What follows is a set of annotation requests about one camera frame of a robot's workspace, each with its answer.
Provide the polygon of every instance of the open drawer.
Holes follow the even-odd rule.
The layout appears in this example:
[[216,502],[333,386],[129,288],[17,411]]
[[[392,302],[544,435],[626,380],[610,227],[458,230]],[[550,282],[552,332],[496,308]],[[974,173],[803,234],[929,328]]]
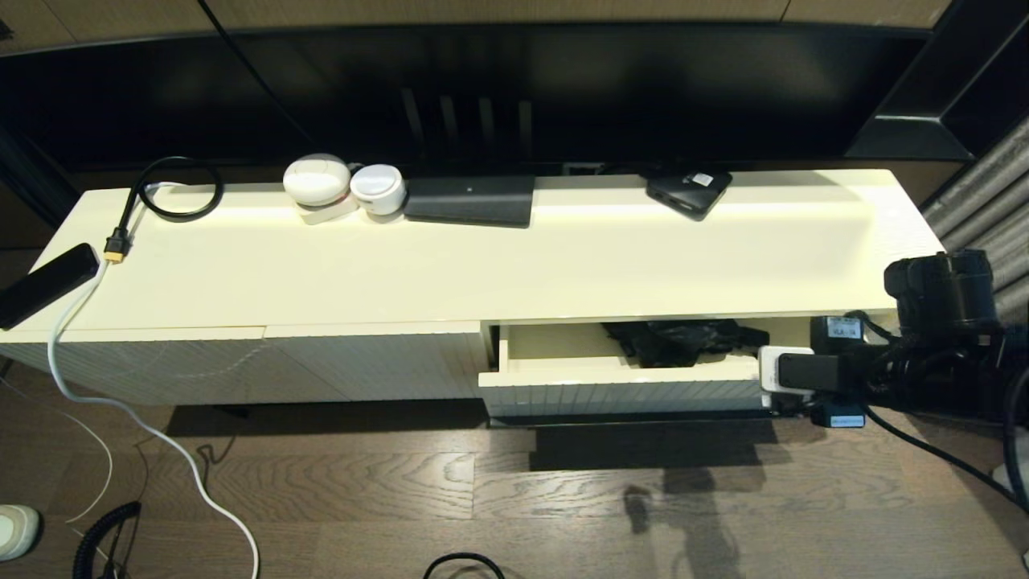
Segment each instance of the open drawer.
[[[772,345],[807,347],[809,318],[739,320]],[[691,368],[639,368],[600,324],[502,326],[497,372],[478,375],[492,417],[747,410],[761,407],[757,359],[705,356]]]

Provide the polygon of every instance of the blue label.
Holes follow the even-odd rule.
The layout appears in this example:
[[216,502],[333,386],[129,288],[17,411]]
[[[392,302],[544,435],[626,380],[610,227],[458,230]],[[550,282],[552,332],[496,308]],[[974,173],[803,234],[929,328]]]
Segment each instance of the blue label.
[[830,417],[829,427],[833,429],[860,429],[864,426],[864,417]]

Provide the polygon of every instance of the wooden floor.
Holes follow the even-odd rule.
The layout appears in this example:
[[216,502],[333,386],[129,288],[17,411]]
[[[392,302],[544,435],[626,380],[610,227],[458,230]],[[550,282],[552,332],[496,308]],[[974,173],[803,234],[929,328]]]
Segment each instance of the wooden floor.
[[[75,527],[141,500],[131,577],[249,577],[243,536],[202,503],[179,456],[116,410],[64,401],[45,374],[14,365],[7,379],[110,443],[114,481]],[[415,579],[457,550],[512,579],[1027,576],[1024,516],[875,426],[488,430],[464,403],[141,413],[206,459],[211,495],[256,535],[264,579]],[[982,469],[1000,463],[996,433],[886,417]],[[62,521],[100,488],[101,449],[0,388],[0,503],[45,514],[39,545],[0,577],[67,576],[78,537]],[[453,564],[435,577],[490,576]]]

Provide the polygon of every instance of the white shoe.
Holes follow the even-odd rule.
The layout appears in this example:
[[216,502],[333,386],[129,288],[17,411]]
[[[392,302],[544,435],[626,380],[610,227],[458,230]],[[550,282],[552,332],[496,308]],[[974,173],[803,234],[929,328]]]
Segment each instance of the white shoe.
[[39,513],[21,505],[0,505],[0,562],[29,551],[39,533]]

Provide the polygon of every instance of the black cable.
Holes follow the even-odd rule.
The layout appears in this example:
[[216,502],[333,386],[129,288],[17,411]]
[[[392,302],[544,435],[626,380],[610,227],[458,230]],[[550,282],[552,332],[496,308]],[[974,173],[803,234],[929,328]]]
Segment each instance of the black cable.
[[1029,368],[1026,368],[1017,381],[1012,382],[1004,401],[1004,468],[1007,470],[1007,480],[1010,481],[1012,491],[1023,508],[1029,506],[1029,498],[1026,497],[1025,481],[1022,480],[1022,466],[1019,464],[1017,449],[1018,434],[1015,427],[1027,383],[1029,383]]
[[888,377],[884,374],[889,372],[889,365],[891,363],[896,364],[907,353],[908,349],[917,342],[918,338],[906,336],[886,347],[886,350],[868,364],[863,375],[865,388],[879,394],[888,392],[890,390],[887,385]]
[[944,461],[947,461],[948,463],[954,465],[955,467],[961,469],[962,471],[964,471],[964,472],[970,474],[971,476],[978,478],[980,480],[980,482],[982,482],[983,484],[985,484],[985,485],[989,486],[990,488],[996,491],[1001,496],[1003,496],[1004,499],[1007,499],[1012,503],[1015,503],[1016,505],[1019,506],[1020,509],[1022,509],[1027,514],[1029,514],[1029,507],[1027,507],[1025,504],[1021,503],[1018,500],[1018,498],[1016,498],[1015,495],[1012,494],[1010,491],[1008,491],[1007,488],[1005,488],[1004,485],[1000,484],[999,482],[993,480],[993,478],[990,477],[989,475],[987,475],[986,473],[980,471],[975,467],[972,467],[968,463],[965,463],[961,459],[958,459],[957,457],[955,457],[955,456],[953,456],[953,455],[951,455],[949,453],[941,450],[941,449],[936,448],[935,446],[933,446],[933,445],[931,445],[931,444],[929,444],[927,442],[923,442],[921,440],[918,440],[917,438],[915,438],[915,437],[913,437],[913,436],[911,436],[911,435],[909,435],[909,434],[900,431],[899,429],[897,429],[893,425],[891,425],[891,424],[887,423],[886,421],[884,421],[882,417],[880,417],[879,414],[876,414],[872,410],[872,408],[868,407],[867,403],[861,401],[858,404],[861,405],[861,409],[864,411],[864,413],[870,419],[872,419],[872,422],[875,423],[875,424],[877,424],[877,425],[879,425],[880,427],[882,427],[886,432],[890,433],[891,435],[899,438],[900,440],[902,440],[902,441],[904,441],[904,442],[907,442],[909,444],[912,444],[914,446],[917,446],[917,447],[921,448],[922,450],[925,450],[929,455],[933,455],[935,457],[938,457],[938,458],[943,459]]
[[844,318],[856,318],[856,319],[860,320],[865,326],[868,327],[868,330],[872,330],[877,336],[879,336],[880,338],[886,340],[887,342],[889,342],[891,345],[893,342],[896,342],[897,340],[900,339],[898,336],[894,336],[893,334],[890,334],[889,332],[887,332],[886,329],[883,328],[882,326],[876,324],[875,322],[872,322],[872,318],[868,317],[868,315],[865,314],[862,311],[849,312],[849,313],[843,315],[843,317]]
[[[170,166],[179,168],[200,167],[211,175],[211,179],[214,181],[214,194],[211,195],[211,200],[208,201],[207,205],[193,211],[169,211],[168,209],[157,207],[157,204],[147,194],[146,185],[151,173],[157,169],[165,169]],[[129,197],[126,198],[126,207],[121,211],[121,218],[118,219],[118,225],[114,227],[114,232],[107,238],[107,244],[104,246],[104,258],[109,261],[120,262],[129,252],[129,247],[132,245],[132,240],[129,238],[129,219],[132,218],[132,212],[136,208],[137,198],[142,201],[143,205],[146,205],[148,209],[161,215],[162,218],[169,221],[184,222],[199,219],[214,211],[214,208],[221,203],[221,197],[224,193],[225,183],[221,179],[221,173],[205,160],[180,155],[164,156],[154,160],[146,169],[143,169],[143,172],[136,178],[136,182],[132,185],[132,188],[129,189]]]
[[129,519],[122,519],[118,523],[117,529],[114,530],[114,539],[111,540],[111,546],[107,549],[107,563],[104,564],[104,571],[101,575],[103,579],[117,579],[117,565],[114,563],[114,553],[118,550],[118,540],[121,539],[121,530],[125,529],[127,520]]
[[260,87],[264,89],[264,94],[268,95],[268,98],[271,99],[273,103],[275,103],[275,106],[276,108],[279,109],[279,112],[282,113],[282,115],[286,118],[286,120],[289,120],[289,123],[292,124],[293,128],[296,129],[296,132],[303,135],[304,138],[307,139],[309,143],[311,143],[315,148],[320,148],[318,146],[318,143],[314,140],[314,138],[312,138],[311,135],[304,130],[304,126],[301,126],[300,123],[296,120],[296,118],[289,112],[289,110],[286,109],[286,106],[282,104],[282,101],[280,101],[279,97],[275,95],[275,92],[272,91],[272,87],[268,85],[268,82],[264,81],[264,78],[261,77],[259,72],[257,72],[257,69],[254,68],[252,64],[250,64],[250,61],[247,59],[246,55],[243,53],[243,50],[241,50],[240,47],[236,45],[236,41],[233,40],[230,36],[228,36],[228,33],[225,32],[224,28],[222,28],[221,23],[218,22],[218,17],[214,15],[213,11],[211,11],[211,7],[207,5],[207,2],[205,0],[197,0],[197,3],[200,4],[201,9],[204,10],[205,14],[207,14],[207,20],[211,21],[211,24],[214,26],[214,29],[218,31],[218,35],[221,36],[221,39],[225,41],[225,44],[228,46],[228,48],[236,53],[236,58],[238,58],[240,60],[240,63],[242,63],[243,66],[245,66],[246,69],[250,72],[250,76],[252,76],[253,79],[258,84],[260,84]]
[[72,564],[72,579],[93,579],[93,559],[96,556],[97,547],[103,541],[104,536],[116,526],[125,522],[126,519],[139,516],[142,505],[139,502],[128,503],[100,517],[93,527],[82,536],[75,551],[75,560]]
[[422,579],[429,579],[429,577],[432,576],[432,572],[435,571],[436,568],[439,567],[441,564],[445,564],[449,560],[460,560],[460,559],[476,560],[485,565],[486,567],[489,567],[490,571],[492,571],[493,574],[497,576],[497,579],[504,579],[504,573],[500,571],[500,566],[490,560],[489,557],[481,555],[478,553],[451,553],[449,555],[443,555],[437,558],[436,560],[432,562],[432,565],[430,565],[429,568],[425,571],[425,575],[422,577]]

